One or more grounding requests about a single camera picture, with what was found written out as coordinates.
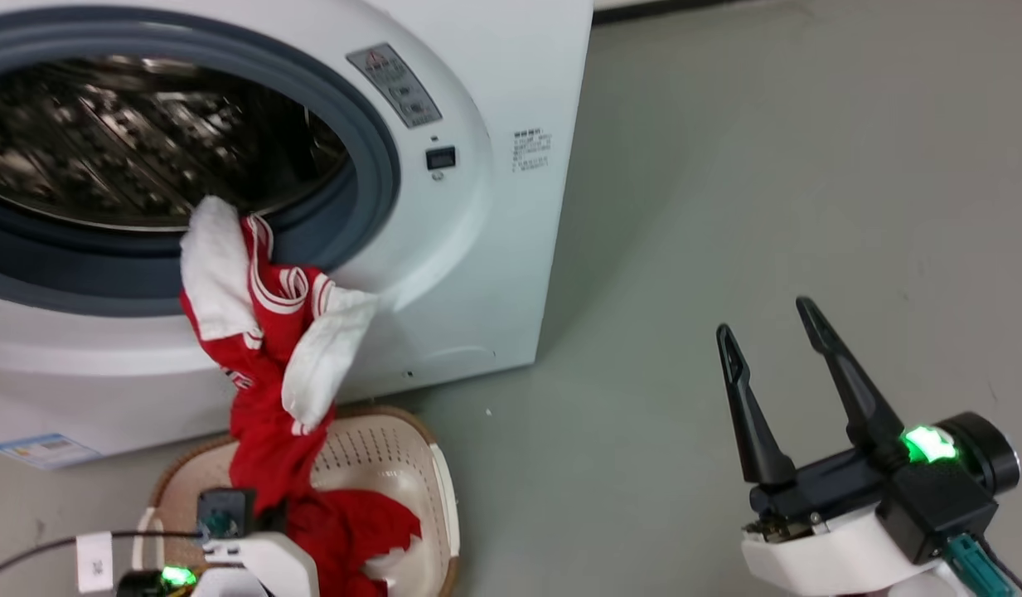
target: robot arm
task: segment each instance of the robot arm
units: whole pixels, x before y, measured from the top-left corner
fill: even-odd
[[[798,595],[1014,594],[981,539],[994,496],[1019,484],[1007,439],[972,412],[905,430],[817,304],[797,307],[852,447],[796,467],[753,397],[733,332],[717,328],[743,478],[756,484],[757,519],[742,543],[750,572]]]
[[[182,570],[169,583],[162,570],[125,575],[117,597],[318,597],[315,560],[282,533],[286,507],[253,516],[256,495],[247,489],[217,488],[197,496],[197,530],[204,560],[214,567],[196,578]]]

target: stainless steel drum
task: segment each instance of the stainless steel drum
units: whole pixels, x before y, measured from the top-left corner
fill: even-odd
[[[309,109],[186,61],[103,56],[0,77],[0,199],[77,226],[184,230],[211,193],[269,214],[347,158]]]

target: concrete floor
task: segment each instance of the concrete floor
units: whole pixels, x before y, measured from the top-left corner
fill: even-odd
[[[461,595],[779,594],[712,332],[733,324],[798,464],[844,416],[794,295],[907,422],[973,409],[1022,457],[1022,2],[824,0],[595,31],[540,360],[393,402],[440,439]],[[184,446],[38,472],[0,457],[0,559],[132,525]],[[1022,484],[989,538],[1022,575]],[[0,596],[72,595],[69,552]]]

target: wicker basket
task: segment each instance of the wicker basket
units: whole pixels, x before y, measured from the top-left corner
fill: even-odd
[[[238,442],[227,437],[201,446],[170,466],[154,488],[139,529],[194,529],[197,495],[230,487],[227,468]],[[388,583],[390,597],[447,597],[458,565],[458,512],[444,454],[433,435],[410,413],[391,407],[347,408],[330,424],[315,459],[313,487],[320,491],[366,489],[409,507],[423,539],[404,555],[372,559],[367,576]],[[155,565],[199,566],[200,549],[188,541],[154,541]],[[133,565],[142,567],[143,543]]]

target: hole in washing machine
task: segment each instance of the hole in washing machine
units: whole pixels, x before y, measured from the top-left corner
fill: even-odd
[[[178,241],[206,194],[265,216],[273,261],[332,271],[400,186],[371,100],[286,42],[142,8],[0,15],[0,300],[180,314]]]
[[[106,55],[0,76],[0,201],[72,226],[182,231],[206,194],[272,215],[347,162],[309,108],[186,60]]]

